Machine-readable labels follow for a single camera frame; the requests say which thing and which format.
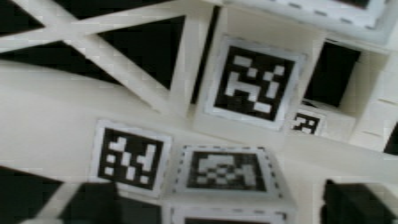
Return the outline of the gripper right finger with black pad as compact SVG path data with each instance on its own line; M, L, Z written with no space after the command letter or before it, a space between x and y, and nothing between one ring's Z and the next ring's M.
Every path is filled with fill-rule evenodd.
M364 183L325 181L320 224L398 224L398 211Z

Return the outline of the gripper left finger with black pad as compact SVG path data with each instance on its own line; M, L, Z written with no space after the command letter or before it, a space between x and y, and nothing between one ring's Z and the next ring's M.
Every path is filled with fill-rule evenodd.
M64 183L32 218L19 224L121 224L112 183Z

